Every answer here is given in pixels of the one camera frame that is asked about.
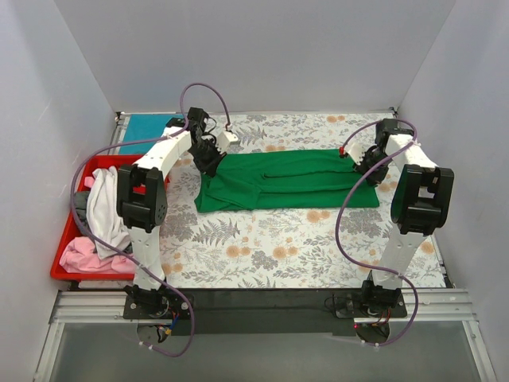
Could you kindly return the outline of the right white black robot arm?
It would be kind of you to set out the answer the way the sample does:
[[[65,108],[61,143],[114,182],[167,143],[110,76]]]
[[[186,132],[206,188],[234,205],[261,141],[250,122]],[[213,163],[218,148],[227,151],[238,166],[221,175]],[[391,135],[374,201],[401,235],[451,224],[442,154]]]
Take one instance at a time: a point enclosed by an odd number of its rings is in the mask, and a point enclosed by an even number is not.
[[[342,148],[369,185],[380,185],[392,162],[400,173],[390,206],[389,241],[379,265],[361,286],[360,308],[373,317],[403,305],[401,276],[419,246],[445,224],[454,182],[450,168],[427,157],[409,123],[383,119],[374,125],[373,146],[365,149],[349,137]]]

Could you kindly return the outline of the green t shirt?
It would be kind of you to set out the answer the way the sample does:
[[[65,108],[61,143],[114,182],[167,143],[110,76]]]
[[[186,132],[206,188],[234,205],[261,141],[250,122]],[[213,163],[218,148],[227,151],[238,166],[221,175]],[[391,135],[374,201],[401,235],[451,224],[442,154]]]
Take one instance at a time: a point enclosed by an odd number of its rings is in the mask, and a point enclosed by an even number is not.
[[[361,178],[336,150],[229,154],[216,175],[201,176],[200,213],[339,208]]]

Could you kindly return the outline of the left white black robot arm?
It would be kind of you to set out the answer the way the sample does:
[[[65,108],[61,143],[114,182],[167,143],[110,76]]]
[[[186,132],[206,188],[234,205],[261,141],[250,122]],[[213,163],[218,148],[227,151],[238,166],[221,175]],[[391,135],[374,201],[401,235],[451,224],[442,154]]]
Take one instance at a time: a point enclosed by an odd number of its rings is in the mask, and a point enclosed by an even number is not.
[[[184,118],[172,117],[161,140],[131,165],[118,170],[116,210],[130,236],[136,265],[132,286],[127,286],[124,318],[188,318],[188,302],[163,285],[160,227],[168,211],[166,178],[177,160],[190,153],[197,169],[214,177],[227,149],[238,141],[226,127],[218,135],[207,128],[210,115],[196,107]]]

